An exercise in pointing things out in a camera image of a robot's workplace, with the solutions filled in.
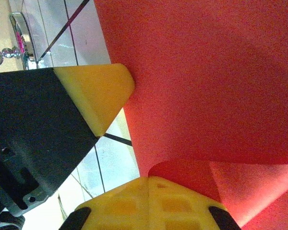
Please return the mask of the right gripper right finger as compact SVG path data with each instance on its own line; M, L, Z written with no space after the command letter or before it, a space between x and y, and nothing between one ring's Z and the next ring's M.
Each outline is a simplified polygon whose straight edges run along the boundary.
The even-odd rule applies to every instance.
M150 230L239 230L220 202L161 177L148 178Z

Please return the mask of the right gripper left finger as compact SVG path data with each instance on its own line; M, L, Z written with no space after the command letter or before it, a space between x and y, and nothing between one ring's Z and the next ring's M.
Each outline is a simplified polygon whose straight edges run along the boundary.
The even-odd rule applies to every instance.
M80 204L61 228L147 230L148 178L139 177Z

